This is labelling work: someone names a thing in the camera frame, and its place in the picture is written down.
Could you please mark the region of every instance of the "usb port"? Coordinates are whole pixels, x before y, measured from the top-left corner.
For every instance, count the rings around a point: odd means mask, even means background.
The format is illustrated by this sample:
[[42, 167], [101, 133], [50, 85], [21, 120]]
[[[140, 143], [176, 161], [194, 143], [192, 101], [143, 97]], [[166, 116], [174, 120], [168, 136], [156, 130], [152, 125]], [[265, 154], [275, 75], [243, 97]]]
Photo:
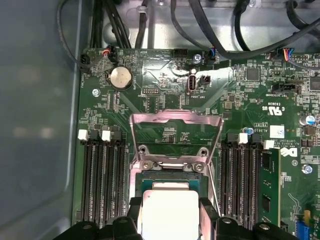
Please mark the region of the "usb port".
[[194, 91], [196, 90], [196, 85], [197, 85], [197, 79], [195, 75], [189, 75], [188, 82], [187, 82], [187, 87], [189, 91]]

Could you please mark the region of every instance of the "blue connector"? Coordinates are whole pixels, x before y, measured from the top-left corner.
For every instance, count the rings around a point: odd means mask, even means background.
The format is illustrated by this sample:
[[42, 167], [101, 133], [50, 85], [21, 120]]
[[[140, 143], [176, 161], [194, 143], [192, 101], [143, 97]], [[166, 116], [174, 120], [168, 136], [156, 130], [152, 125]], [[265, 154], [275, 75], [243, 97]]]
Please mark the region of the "blue connector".
[[310, 227], [307, 226], [303, 221], [297, 221], [295, 223], [295, 235], [300, 240], [310, 239]]

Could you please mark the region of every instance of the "motherboard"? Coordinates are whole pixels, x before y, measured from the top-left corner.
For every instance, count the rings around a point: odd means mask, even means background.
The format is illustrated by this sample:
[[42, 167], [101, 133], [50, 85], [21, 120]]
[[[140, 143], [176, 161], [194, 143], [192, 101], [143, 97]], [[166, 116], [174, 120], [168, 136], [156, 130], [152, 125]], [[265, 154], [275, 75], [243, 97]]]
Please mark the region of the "motherboard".
[[[93, 61], [103, 51], [86, 49], [82, 60]], [[320, 54], [292, 59], [320, 66]], [[219, 125], [188, 124], [182, 117], [160, 124], [133, 121], [132, 116], [172, 114], [168, 110], [217, 118]], [[153, 171], [137, 174], [132, 191], [131, 163], [139, 151], [207, 156], [222, 216], [248, 229], [270, 222], [299, 239], [318, 240], [319, 111], [320, 75], [279, 54], [235, 61], [188, 49], [107, 52], [81, 74], [73, 223], [102, 227], [125, 215], [130, 197], [157, 178], [188, 181], [200, 196], [210, 195], [207, 176], [186, 170], [173, 177], [148, 163], [143, 167]]]

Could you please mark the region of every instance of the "black cable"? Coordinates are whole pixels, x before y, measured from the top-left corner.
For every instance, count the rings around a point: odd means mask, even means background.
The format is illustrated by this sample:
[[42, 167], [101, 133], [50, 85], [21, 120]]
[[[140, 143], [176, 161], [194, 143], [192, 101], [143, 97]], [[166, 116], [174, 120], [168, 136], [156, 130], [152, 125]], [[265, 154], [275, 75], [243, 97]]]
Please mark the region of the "black cable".
[[230, 60], [241, 60], [241, 59], [250, 59], [255, 56], [269, 53], [277, 48], [283, 48], [284, 46], [298, 40], [311, 30], [315, 29], [317, 25], [320, 24], [320, 18], [318, 18], [313, 23], [309, 24], [308, 26], [304, 27], [302, 30], [294, 33], [292, 36], [287, 37], [279, 42], [276, 42], [272, 45], [256, 49], [253, 51], [243, 51], [243, 52], [230, 52], [226, 51], [225, 48], [220, 43], [219, 39], [217, 38], [216, 34], [212, 30], [210, 23], [208, 21], [208, 18], [205, 15], [205, 12], [200, 4], [199, 0], [188, 0], [189, 4], [191, 6], [191, 9], [193, 11], [194, 17], [201, 28], [204, 35], [207, 37], [207, 39], [211, 42], [211, 44], [215, 47], [215, 49], [219, 52], [219, 54]]
[[242, 48], [243, 51], [250, 51], [249, 47], [247, 46], [244, 37], [242, 36], [241, 33], [241, 13], [236, 13], [234, 15], [234, 32], [235, 32], [235, 38], [238, 41], [240, 47]]
[[[147, 7], [148, 3], [149, 3], [149, 0], [143, 0], [141, 6]], [[136, 35], [136, 40], [134, 45], [135, 49], [142, 48], [142, 43], [144, 41], [146, 28], [147, 28], [147, 14], [144, 12], [141, 12], [139, 17], [139, 30], [138, 30], [138, 34]]]
[[118, 29], [118, 26], [117, 26], [117, 23], [116, 23], [116, 20], [114, 19], [114, 16], [113, 16], [113, 13], [111, 11], [111, 9], [109, 8], [109, 5], [108, 4], [104, 4], [104, 9], [106, 11], [106, 14], [108, 15], [108, 18], [109, 18], [109, 21], [111, 23], [111, 26], [112, 26], [112, 30], [113, 30], [113, 33], [115, 35], [115, 39], [119, 45], [119, 47], [121, 49], [125, 49], [125, 42], [120, 34], [120, 31]]
[[97, 21], [96, 21], [96, 28], [95, 28], [95, 48], [101, 49], [102, 48], [102, 29], [104, 25], [104, 12], [103, 12], [103, 3], [102, 0], [97, 0]]
[[250, 51], [241, 33], [241, 15], [247, 10], [250, 0], [238, 0], [233, 10], [234, 15], [234, 32], [243, 51]]
[[199, 42], [197, 42], [196, 40], [194, 40], [193, 38], [191, 38], [184, 30], [183, 28], [180, 26], [177, 18], [176, 18], [176, 7], [177, 7], [177, 0], [171, 0], [171, 4], [170, 4], [170, 11], [171, 11], [171, 21], [172, 24], [175, 28], [175, 30], [186, 40], [188, 40], [190, 43], [192, 43], [193, 45], [195, 45], [196, 47], [203, 49], [203, 50], [208, 50], [209, 48], [206, 46], [203, 46], [202, 44], [200, 44]]
[[[295, 11], [295, 5], [294, 0], [289, 0], [286, 3], [286, 14], [290, 20], [290, 22], [299, 30], [307, 27], [309, 24], [307, 24], [305, 21], [303, 21], [296, 13]], [[312, 29], [310, 32], [308, 32], [310, 35], [314, 36], [318, 40], [320, 40], [320, 30], [318, 29]]]
[[94, 0], [93, 11], [92, 11], [91, 34], [90, 34], [90, 42], [89, 42], [90, 48], [96, 47], [97, 11], [98, 11], [98, 0]]
[[110, 8], [110, 11], [112, 12], [112, 15], [115, 19], [115, 22], [116, 22], [116, 25], [120, 31], [120, 34], [122, 36], [122, 39], [123, 39], [123, 42], [124, 42], [124, 46], [126, 49], [130, 49], [131, 48], [131, 43], [129, 41], [129, 37], [128, 37], [128, 34], [127, 34], [127, 31], [126, 31], [126, 27], [124, 25], [124, 22], [122, 21], [119, 13], [118, 13], [118, 10], [116, 8], [116, 5], [115, 3], [113, 2], [113, 0], [106, 0], [107, 2], [107, 8]]
[[58, 4], [58, 7], [57, 7], [57, 11], [56, 11], [56, 22], [57, 22], [57, 26], [58, 26], [58, 33], [59, 33], [59, 38], [60, 38], [60, 41], [62, 43], [62, 46], [63, 48], [65, 49], [66, 51], [66, 54], [68, 55], [68, 57], [74, 61], [75, 64], [77, 64], [79, 67], [82, 67], [82, 68], [91, 68], [93, 67], [94, 65], [96, 65], [102, 58], [103, 56], [98, 56], [92, 63], [90, 64], [83, 64], [82, 62], [80, 62], [79, 60], [77, 60], [72, 52], [70, 51], [69, 47], [68, 47], [68, 44], [66, 42], [66, 39], [65, 39], [65, 35], [64, 35], [64, 32], [63, 32], [63, 29], [62, 29], [62, 20], [61, 20], [61, 13], [62, 13], [62, 9], [64, 8], [64, 5], [66, 4], [68, 0], [60, 0], [59, 4]]

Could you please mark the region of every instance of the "white slot latch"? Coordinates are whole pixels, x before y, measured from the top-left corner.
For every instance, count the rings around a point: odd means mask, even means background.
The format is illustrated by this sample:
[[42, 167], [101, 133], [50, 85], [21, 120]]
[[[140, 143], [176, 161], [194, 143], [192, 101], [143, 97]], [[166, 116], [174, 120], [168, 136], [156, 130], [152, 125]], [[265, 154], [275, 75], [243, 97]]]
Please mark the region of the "white slot latch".
[[78, 139], [79, 139], [79, 140], [82, 140], [82, 141], [88, 141], [88, 130], [86, 130], [86, 129], [79, 129]]
[[263, 143], [263, 149], [273, 149], [275, 147], [275, 141], [274, 140], [265, 140]]
[[238, 136], [238, 144], [247, 144], [248, 143], [248, 134], [247, 133], [239, 133]]
[[110, 130], [103, 130], [101, 139], [102, 139], [102, 141], [110, 142], [110, 140], [111, 140], [111, 131]]

